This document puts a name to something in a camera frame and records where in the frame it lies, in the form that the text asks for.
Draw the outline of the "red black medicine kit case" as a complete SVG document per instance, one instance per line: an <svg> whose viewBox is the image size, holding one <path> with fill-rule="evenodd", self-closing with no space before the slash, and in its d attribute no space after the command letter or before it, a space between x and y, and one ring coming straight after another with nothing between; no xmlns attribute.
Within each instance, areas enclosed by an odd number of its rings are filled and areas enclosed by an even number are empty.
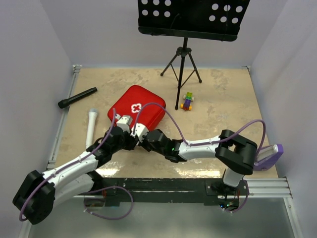
<svg viewBox="0 0 317 238"><path fill-rule="evenodd" d="M113 109L116 110L115 121L122 116L130 116L130 128L138 123L143 124L148 130L154 130L165 115L165 100L151 91L138 86L131 86L114 105L109 109L107 116L113 118Z"/></svg>

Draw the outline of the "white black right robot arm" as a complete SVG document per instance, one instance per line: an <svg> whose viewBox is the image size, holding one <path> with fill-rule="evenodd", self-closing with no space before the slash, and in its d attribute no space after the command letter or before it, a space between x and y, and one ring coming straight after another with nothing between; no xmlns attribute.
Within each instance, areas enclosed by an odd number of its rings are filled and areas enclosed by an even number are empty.
<svg viewBox="0 0 317 238"><path fill-rule="evenodd" d="M198 158L217 158L227 166L221 190L233 194L240 180L252 175L257 153L257 144L233 131L225 129L219 136L185 142L184 139L168 138L161 130L155 129L142 136L141 146L155 151L173 163L187 162Z"/></svg>

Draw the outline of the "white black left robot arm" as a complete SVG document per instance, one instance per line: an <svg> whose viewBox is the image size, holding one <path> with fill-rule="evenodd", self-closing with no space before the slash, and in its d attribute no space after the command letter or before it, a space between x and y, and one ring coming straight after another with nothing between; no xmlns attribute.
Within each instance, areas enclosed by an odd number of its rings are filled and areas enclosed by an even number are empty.
<svg viewBox="0 0 317 238"><path fill-rule="evenodd" d="M19 221L36 225L57 205L79 194L98 194L106 190L97 169L108 163L114 153L133 150L143 140L139 128L124 130L112 126L75 159L45 172L31 171L13 198Z"/></svg>

